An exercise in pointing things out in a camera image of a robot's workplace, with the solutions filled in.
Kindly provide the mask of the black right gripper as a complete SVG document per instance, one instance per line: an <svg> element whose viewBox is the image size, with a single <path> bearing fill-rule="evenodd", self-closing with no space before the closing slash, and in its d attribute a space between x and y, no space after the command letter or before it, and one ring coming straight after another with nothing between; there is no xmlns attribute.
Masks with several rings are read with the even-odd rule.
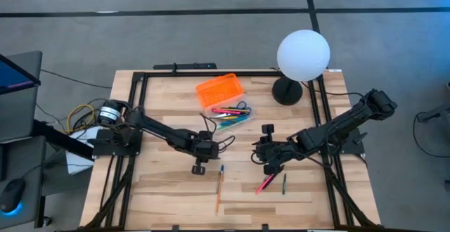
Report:
<svg viewBox="0 0 450 232"><path fill-rule="evenodd" d="M287 142L273 141L273 124L262 125L263 136L253 145L251 161L263 166L265 175L278 174L283 165L292 159L292 146Z"/></svg>

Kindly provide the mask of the white globe table lamp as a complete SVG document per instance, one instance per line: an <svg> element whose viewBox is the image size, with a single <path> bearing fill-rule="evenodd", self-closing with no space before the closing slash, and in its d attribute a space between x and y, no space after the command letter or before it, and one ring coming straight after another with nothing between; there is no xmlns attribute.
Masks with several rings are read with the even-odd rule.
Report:
<svg viewBox="0 0 450 232"><path fill-rule="evenodd" d="M277 56L281 77L272 86L272 96L281 105L294 105L303 95L301 83L316 79L330 62L330 46L313 30L298 30L280 43Z"/></svg>

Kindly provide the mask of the blue highlighter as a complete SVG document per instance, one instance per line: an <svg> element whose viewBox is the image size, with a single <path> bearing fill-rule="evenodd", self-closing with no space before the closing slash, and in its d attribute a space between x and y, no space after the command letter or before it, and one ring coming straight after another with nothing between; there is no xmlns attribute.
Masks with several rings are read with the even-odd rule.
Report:
<svg viewBox="0 0 450 232"><path fill-rule="evenodd" d="M245 121L245 120L246 120L246 118L244 118L244 117L236 118L236 119L233 119L233 120L225 120L225 121L220 123L220 126L221 127L227 127L227 126L231 126L231 125L237 124L237 123Z"/></svg>

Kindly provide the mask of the gray desk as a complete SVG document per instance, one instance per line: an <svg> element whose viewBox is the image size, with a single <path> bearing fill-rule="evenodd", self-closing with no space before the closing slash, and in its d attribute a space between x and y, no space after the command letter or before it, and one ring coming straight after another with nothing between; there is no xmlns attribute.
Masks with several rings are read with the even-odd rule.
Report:
<svg viewBox="0 0 450 232"><path fill-rule="evenodd" d="M36 100L36 87L0 95L0 145L4 144L6 156L0 194L12 180L25 181L19 206L11 212L0 212L0 230L33 222L38 217L46 144L43 136L32 136Z"/></svg>

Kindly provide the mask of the black computer mouse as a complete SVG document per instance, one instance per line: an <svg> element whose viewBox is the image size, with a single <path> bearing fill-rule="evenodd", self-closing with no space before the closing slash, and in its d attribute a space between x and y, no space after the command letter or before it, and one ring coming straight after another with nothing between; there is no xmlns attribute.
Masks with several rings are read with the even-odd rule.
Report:
<svg viewBox="0 0 450 232"><path fill-rule="evenodd" d="M15 211L20 205L24 189L25 180L22 178L7 183L0 193L0 211L5 214Z"/></svg>

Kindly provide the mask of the black mount bar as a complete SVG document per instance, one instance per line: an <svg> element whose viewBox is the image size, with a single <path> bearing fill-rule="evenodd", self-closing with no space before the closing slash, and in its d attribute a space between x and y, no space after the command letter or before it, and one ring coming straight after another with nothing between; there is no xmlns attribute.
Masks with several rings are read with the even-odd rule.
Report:
<svg viewBox="0 0 450 232"><path fill-rule="evenodd" d="M165 65L154 65L154 70L208 70L217 69L215 63L187 63L187 64L165 64Z"/></svg>

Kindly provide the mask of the white paper sheet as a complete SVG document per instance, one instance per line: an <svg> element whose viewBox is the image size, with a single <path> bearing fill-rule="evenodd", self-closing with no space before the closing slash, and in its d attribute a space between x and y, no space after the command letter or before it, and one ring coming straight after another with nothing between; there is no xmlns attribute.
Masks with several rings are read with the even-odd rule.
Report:
<svg viewBox="0 0 450 232"><path fill-rule="evenodd" d="M102 129L102 127L91 127L86 130L76 131L75 133L71 134L70 137L78 140L83 144L88 145L91 148L94 148L94 145L90 144L88 140L96 138L99 129ZM80 173L81 171L91 168L94 165L93 161L75 155L68 151L65 152L65 156L67 162L67 172L70 175Z"/></svg>

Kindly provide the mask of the clear box with orange lid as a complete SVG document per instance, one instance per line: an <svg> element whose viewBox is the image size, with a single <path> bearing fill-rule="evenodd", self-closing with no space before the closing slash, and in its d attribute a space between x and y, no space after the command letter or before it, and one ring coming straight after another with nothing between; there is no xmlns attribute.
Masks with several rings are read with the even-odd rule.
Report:
<svg viewBox="0 0 450 232"><path fill-rule="evenodd" d="M212 112L213 108L220 108L226 106L235 106L240 101L245 101L249 107L252 108L247 96L244 93L244 89L235 73L222 75L215 77L211 80L203 82L195 88L197 97L200 101L202 108L204 109L204 116L212 120L217 124L217 128L220 122L220 117L233 116L230 114L219 114ZM254 110L241 124L251 120L254 117Z"/></svg>

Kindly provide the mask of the black aluminium table frame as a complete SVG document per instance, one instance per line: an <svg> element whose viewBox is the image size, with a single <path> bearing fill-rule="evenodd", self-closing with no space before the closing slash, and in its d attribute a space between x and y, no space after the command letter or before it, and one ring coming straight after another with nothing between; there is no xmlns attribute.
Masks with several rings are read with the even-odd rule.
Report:
<svg viewBox="0 0 450 232"><path fill-rule="evenodd" d="M194 74L196 71L183 71ZM332 212L340 224L350 221L348 207L335 191L335 206L330 198L323 168L311 160L291 160L274 181L256 195L264 180L262 166L251 162L252 143L262 135L263 124L274 124L274 140L308 127L315 127L317 115L325 123L350 108L348 96L328 94L329 112L324 112L319 92L311 101L307 89L302 100L292 106L277 104L271 87L279 78L273 70L199 70L200 76L180 77L168 71L150 71L146 81L145 113L173 128L205 129L203 111L195 95L195 87L216 76L234 72L238 75L245 95L255 110L255 116L238 126L218 131L214 137L221 141L230 135L234 143L220 155L220 160L203 164L205 175L191 174L195 158L176 152L162 139L143 134L141 154L135 167L125 220L125 230L165 230L179 225L179 230L241 230L259 229L268 224L270 229L332 228ZM366 165L353 155L341 155L340 175L344 174L347 189L365 215L379 223ZM214 209L216 185L221 165L224 182L221 189L219 213ZM287 174L287 188L282 194L283 175Z"/></svg>

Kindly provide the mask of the pink highlighter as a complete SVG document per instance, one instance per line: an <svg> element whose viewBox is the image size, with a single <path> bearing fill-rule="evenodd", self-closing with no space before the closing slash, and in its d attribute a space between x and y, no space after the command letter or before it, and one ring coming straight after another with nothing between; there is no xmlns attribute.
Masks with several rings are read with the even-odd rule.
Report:
<svg viewBox="0 0 450 232"><path fill-rule="evenodd" d="M230 115L241 115L242 112L239 110L231 110L228 108L221 109L221 108L213 108L212 112L219 113L219 114L230 114Z"/></svg>

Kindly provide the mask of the blue handled scissors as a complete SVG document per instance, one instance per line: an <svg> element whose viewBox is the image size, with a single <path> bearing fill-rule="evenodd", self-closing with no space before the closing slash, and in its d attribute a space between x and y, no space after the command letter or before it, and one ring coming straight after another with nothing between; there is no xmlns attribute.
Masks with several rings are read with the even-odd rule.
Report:
<svg viewBox="0 0 450 232"><path fill-rule="evenodd" d="M220 107L225 110L227 114L232 114L238 117L248 116L252 112L252 108L247 105L245 101L238 102L235 106Z"/></svg>

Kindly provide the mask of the orange pencil with blue cap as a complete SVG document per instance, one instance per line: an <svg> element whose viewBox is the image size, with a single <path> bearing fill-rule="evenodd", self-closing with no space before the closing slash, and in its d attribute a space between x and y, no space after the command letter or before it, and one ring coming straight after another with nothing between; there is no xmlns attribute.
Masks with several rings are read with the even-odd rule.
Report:
<svg viewBox="0 0 450 232"><path fill-rule="evenodd" d="M221 200L221 189L222 189L222 185L223 185L223 181L224 181L224 165L221 165L219 172L221 172L221 182L220 182L219 193L217 194L217 199L216 199L216 204L215 204L215 209L214 209L215 215L218 215L218 213L219 213L219 205L220 205L220 200Z"/></svg>

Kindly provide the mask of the black support beam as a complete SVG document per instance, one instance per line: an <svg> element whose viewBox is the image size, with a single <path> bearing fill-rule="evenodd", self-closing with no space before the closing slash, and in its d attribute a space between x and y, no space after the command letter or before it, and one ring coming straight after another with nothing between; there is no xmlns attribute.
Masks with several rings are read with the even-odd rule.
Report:
<svg viewBox="0 0 450 232"><path fill-rule="evenodd" d="M85 143L78 141L75 138L71 138L62 132L48 126L44 122L38 120L33 121L32 136L44 136L46 140L62 148L72 154L83 157L84 159L93 161L93 148Z"/></svg>

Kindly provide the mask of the monitor with blue screen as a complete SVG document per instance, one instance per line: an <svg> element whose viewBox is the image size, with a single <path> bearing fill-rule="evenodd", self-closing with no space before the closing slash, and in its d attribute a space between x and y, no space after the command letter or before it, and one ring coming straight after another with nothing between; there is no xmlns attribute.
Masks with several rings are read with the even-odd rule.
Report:
<svg viewBox="0 0 450 232"><path fill-rule="evenodd" d="M38 78L0 54L0 95L40 85Z"/></svg>

